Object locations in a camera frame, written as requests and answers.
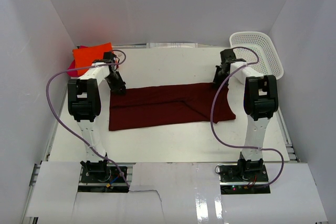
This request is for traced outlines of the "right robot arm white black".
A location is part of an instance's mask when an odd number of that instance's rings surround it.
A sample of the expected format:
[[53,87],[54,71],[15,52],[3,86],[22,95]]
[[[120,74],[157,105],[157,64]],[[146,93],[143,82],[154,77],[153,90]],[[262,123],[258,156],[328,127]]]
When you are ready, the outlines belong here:
[[229,79],[236,77],[244,84],[243,106],[247,115],[247,131],[243,146],[228,144],[227,147],[240,149],[236,165],[221,165],[216,172],[222,181],[237,180],[254,183],[266,175],[263,153],[267,151],[264,140],[267,126],[278,111],[277,79],[274,75],[264,75],[252,66],[260,62],[257,56],[254,62],[238,59],[234,48],[220,52],[221,63],[216,66],[213,84],[218,88],[212,106],[210,123],[214,123],[214,109],[221,90],[228,86]]

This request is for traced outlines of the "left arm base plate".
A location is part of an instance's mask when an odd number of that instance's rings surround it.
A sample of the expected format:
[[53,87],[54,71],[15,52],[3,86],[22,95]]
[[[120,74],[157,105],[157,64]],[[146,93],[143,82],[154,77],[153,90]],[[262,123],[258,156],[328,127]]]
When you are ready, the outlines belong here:
[[128,193],[129,188],[126,185],[121,174],[127,179],[129,168],[110,165],[106,161],[97,163],[81,162],[81,173],[78,184],[80,193]]

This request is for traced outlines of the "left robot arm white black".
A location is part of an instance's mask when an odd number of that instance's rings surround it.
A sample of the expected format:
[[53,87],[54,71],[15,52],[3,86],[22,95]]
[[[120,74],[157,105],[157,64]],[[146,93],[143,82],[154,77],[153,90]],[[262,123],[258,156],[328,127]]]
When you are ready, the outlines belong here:
[[113,94],[125,95],[126,87],[117,64],[120,50],[103,53],[103,58],[94,60],[92,68],[79,78],[68,81],[68,111],[78,123],[82,138],[85,140],[86,160],[81,162],[88,176],[104,183],[111,177],[104,159],[107,152],[96,124],[101,112],[99,85],[106,81]]

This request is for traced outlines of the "dark red t shirt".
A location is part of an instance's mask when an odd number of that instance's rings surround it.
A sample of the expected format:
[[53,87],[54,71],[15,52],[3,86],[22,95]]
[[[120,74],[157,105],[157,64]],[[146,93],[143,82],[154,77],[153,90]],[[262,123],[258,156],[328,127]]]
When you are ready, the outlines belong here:
[[[109,130],[209,122],[217,89],[212,83],[127,89],[125,95],[110,95]],[[228,100],[228,88],[219,93],[214,123],[231,121],[236,115]]]

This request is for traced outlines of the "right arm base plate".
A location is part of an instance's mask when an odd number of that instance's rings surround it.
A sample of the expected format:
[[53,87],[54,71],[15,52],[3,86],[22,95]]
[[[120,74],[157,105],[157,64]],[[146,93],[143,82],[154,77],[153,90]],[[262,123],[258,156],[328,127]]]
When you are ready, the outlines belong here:
[[270,194],[269,179],[265,165],[261,171],[242,175],[238,165],[219,164],[214,172],[219,176],[222,195]]

